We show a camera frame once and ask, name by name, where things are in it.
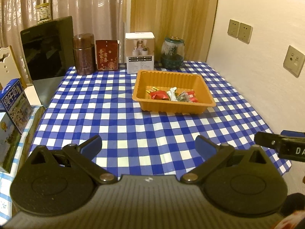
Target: yellow lid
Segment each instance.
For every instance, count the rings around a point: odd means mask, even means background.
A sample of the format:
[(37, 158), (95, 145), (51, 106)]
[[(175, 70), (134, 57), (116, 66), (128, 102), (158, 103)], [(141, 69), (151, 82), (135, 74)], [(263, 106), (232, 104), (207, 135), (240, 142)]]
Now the yellow lid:
[(47, 3), (41, 3), (41, 4), (37, 5), (36, 8), (47, 7), (47, 6), (49, 6), (48, 2)]

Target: gray ridged surface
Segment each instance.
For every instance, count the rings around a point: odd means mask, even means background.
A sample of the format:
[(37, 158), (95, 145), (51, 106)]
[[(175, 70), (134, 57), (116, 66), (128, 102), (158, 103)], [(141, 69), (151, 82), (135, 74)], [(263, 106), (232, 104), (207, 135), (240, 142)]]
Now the gray ridged surface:
[(100, 186), (72, 213), (40, 218), (20, 212), (4, 228), (269, 229), (280, 219), (278, 214), (259, 219), (226, 214), (209, 204), (197, 186), (179, 183), (175, 176), (123, 176), (116, 184)]

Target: orange plastic tray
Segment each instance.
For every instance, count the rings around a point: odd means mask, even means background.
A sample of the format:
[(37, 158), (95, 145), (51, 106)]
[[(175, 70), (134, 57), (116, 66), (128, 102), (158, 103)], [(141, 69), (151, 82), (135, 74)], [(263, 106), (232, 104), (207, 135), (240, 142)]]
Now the orange plastic tray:
[[(164, 91), (177, 87), (176, 92), (178, 94), (183, 91), (194, 90), (199, 102), (152, 100), (146, 92), (152, 86)], [(214, 98), (201, 75), (169, 71), (138, 71), (132, 99), (140, 103), (142, 110), (155, 112), (201, 114), (208, 107), (216, 106)]]

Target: pink curtain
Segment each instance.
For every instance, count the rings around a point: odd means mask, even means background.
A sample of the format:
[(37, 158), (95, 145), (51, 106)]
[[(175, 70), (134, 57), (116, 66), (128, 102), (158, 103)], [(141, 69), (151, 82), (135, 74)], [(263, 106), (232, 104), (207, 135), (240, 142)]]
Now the pink curtain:
[(71, 15), (74, 34), (93, 33), (96, 40), (120, 40), (120, 61), (124, 62), (123, 0), (0, 0), (0, 47), (11, 45), (22, 76), (26, 71), (20, 31), (36, 25), (36, 5), (49, 2), (53, 18)]

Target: white chair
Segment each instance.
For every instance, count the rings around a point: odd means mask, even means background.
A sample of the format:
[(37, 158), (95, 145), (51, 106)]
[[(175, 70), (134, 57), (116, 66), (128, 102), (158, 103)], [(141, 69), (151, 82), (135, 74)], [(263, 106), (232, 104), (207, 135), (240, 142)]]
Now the white chair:
[(0, 84), (5, 87), (9, 81), (14, 78), (20, 78), (22, 87), (26, 88), (26, 83), (23, 80), (20, 70), (17, 67), (14, 52), (11, 46), (0, 48)]

